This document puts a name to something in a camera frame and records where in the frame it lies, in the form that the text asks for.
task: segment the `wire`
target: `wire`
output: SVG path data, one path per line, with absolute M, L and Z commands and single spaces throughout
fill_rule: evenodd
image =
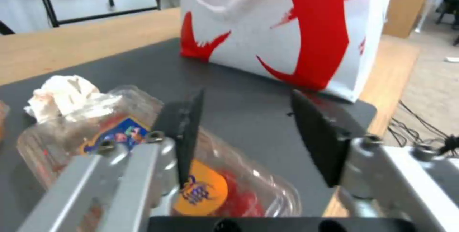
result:
M 418 116 L 416 113 L 414 113 L 410 108 L 408 108 L 407 105 L 405 105 L 405 103 L 403 103 L 403 101 L 400 101 L 400 105 L 403 106 L 403 108 L 405 108 L 409 113 L 411 113 L 416 119 L 418 119 L 420 121 L 420 123 L 426 127 L 426 129 L 428 129 L 429 131 L 431 131 L 432 133 L 440 136 L 440 137 L 443 137 L 443 138 L 447 138 L 448 135 L 446 135 L 446 133 L 442 132 L 441 130 L 439 130 L 438 128 L 436 128 L 435 126 L 429 124 L 428 122 L 426 122 L 424 119 L 422 119 L 420 116 Z
M 426 139 L 425 141 L 423 141 L 422 139 L 420 139 L 418 137 L 418 139 L 420 139 L 421 142 L 424 142 L 424 143 L 427 143 L 427 144 L 432 144 L 433 142 L 442 142 L 444 143 L 443 147 L 439 148 L 438 150 L 438 154 L 439 155 L 443 155 L 445 154 L 446 152 L 451 152 L 451 154 L 453 156 L 456 156 L 458 155 L 457 152 L 456 152 L 456 149 L 459 148 L 459 137 L 457 136 L 448 136 L 446 135 L 446 133 L 442 132 L 441 130 L 439 130 L 438 128 L 436 128 L 435 126 L 431 125 L 430 123 L 428 123 L 427 121 L 425 121 L 423 118 L 421 118 L 420 116 L 418 116 L 416 113 L 414 113 L 407 105 L 405 105 L 405 103 L 403 103 L 403 101 L 400 101 L 399 102 L 400 105 L 403 106 L 403 108 L 405 108 L 412 116 L 414 116 L 416 119 L 418 119 L 418 121 L 424 126 L 426 127 L 426 129 L 428 129 L 429 131 L 431 131 L 432 133 L 434 133 L 435 135 L 437 136 L 440 136 L 440 138 L 435 138 L 435 139 Z M 415 137 L 416 139 L 416 136 L 415 135 L 419 135 L 419 133 L 413 129 L 410 129 L 408 127 L 406 127 L 406 125 L 402 122 L 399 122 L 395 119 L 392 119 L 394 122 L 396 122 L 402 129 L 406 130 L 408 132 L 408 134 L 410 134 L 411 136 Z
M 398 121 L 395 118 L 392 118 L 392 121 L 394 121 L 397 124 L 397 126 L 399 126 L 403 131 L 405 131 L 411 136 L 412 142 L 423 142 L 419 136 L 419 133 L 416 130 L 409 128 L 408 126 L 406 126 L 405 123 Z
M 403 135 L 399 134 L 398 132 L 394 131 L 390 126 L 387 129 L 392 134 L 392 136 L 397 141 L 397 143 L 398 143 L 398 145 L 400 147 L 405 147 L 406 146 L 406 143 L 408 142 L 408 140 L 405 138 L 405 136 L 403 136 Z

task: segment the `clear plastic package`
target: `clear plastic package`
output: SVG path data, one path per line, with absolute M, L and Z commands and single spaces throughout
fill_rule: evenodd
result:
M 134 86 L 121 86 L 66 116 L 36 124 L 18 139 L 18 150 L 48 189 L 74 155 L 87 154 L 101 139 L 132 149 L 154 123 L 162 103 Z M 196 195 L 180 191 L 174 214 L 215 216 L 299 216 L 296 189 L 248 160 L 236 149 L 200 128 L 190 176 L 209 185 Z M 220 200 L 215 200 L 216 193 Z M 94 220 L 100 213 L 95 213 Z

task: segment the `wooden tabletop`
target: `wooden tabletop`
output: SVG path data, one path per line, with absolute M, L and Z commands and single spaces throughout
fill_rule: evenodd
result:
M 0 85 L 94 61 L 180 36 L 179 9 L 0 37 Z M 360 99 L 377 108 L 369 132 L 382 136 L 420 49 L 383 36 Z M 346 216 L 333 197 L 325 216 Z

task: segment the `red and white bag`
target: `red and white bag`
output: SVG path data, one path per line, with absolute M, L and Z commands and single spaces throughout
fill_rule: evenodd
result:
M 389 0 L 181 0 L 181 53 L 356 101 Z

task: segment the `bolt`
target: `bolt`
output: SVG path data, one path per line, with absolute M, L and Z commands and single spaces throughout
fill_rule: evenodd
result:
M 370 150 L 375 147 L 381 146 L 383 144 L 383 140 L 374 134 L 366 134 L 362 140 L 362 148 Z
M 241 227 L 231 219 L 223 219 L 213 228 L 213 232 L 241 232 Z
M 152 131 L 145 135 L 145 141 L 147 143 L 162 142 L 164 140 L 164 132 Z
M 411 155 L 417 160 L 428 162 L 438 155 L 438 152 L 429 144 L 415 143 Z

